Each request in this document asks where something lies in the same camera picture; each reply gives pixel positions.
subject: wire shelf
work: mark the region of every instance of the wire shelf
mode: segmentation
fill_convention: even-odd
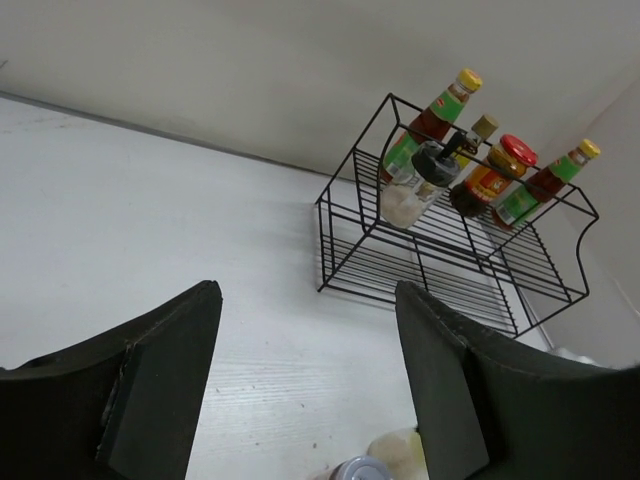
[[[378,129],[382,132],[378,135],[382,148],[376,150],[367,135],[373,133],[375,137],[372,125],[383,116],[385,107],[387,113],[391,112],[390,126]],[[322,268],[318,290],[331,288],[394,303],[397,281],[410,280],[421,283],[460,312],[514,337],[588,296],[580,244],[598,214],[573,184],[565,187],[561,197],[553,197],[534,218],[510,232],[496,226],[489,212],[473,219],[461,217],[451,207],[449,191],[409,229],[394,227],[381,217],[384,183],[379,177],[380,165],[394,137],[410,130],[400,107],[408,107],[412,116],[421,111],[389,94],[316,202]],[[476,158],[471,160],[481,163]],[[354,182],[336,181],[340,173],[351,171],[349,167]],[[582,206],[570,198],[578,198]],[[577,281],[563,279],[537,228],[539,220],[556,205],[588,218],[575,242]],[[525,328],[518,326],[505,290],[515,293],[523,305]],[[556,306],[540,317],[529,306],[529,294],[548,298]]]

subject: white wall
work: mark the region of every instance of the white wall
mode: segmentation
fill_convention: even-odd
[[[635,0],[4,0],[0,88],[329,171],[388,91],[426,104],[471,66],[486,86],[461,123],[491,112],[541,148],[637,60],[638,15]]]
[[[585,136],[603,153],[576,179],[601,216],[587,236],[585,249],[593,293],[582,305],[551,321],[547,331],[556,343],[619,366],[640,362],[638,112],[640,82],[636,81],[595,121],[558,137],[548,149],[552,158]],[[565,211],[579,228],[580,215]],[[549,232],[556,242],[563,236],[561,228],[568,227],[556,223]]]

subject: black bottle cap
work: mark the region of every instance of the black bottle cap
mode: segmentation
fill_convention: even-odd
[[[411,157],[411,163],[416,172],[436,187],[448,186],[460,174],[460,165],[451,156],[451,153],[460,144],[458,143],[455,147],[448,149],[449,144],[443,148],[436,142],[427,141]]]

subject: red jar lid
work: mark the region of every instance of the red jar lid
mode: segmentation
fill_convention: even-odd
[[[538,161],[538,155],[531,147],[514,135],[505,134],[500,137],[500,144],[505,152],[526,167],[533,167]]]

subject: bottle neck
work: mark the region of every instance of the bottle neck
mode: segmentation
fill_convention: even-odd
[[[592,159],[587,156],[580,148],[575,148],[569,152],[569,158],[580,167],[584,167]]]
[[[480,135],[478,135],[473,130],[469,130],[467,132],[467,135],[466,135],[465,139],[467,140],[467,143],[469,143],[470,145],[472,145],[472,146],[474,146],[476,148],[478,148],[480,146],[480,144],[485,140],[484,138],[482,138]]]
[[[469,90],[458,80],[456,80],[449,86],[449,92],[455,95],[461,102],[466,102],[467,100],[469,100],[469,95],[473,93],[473,90]]]

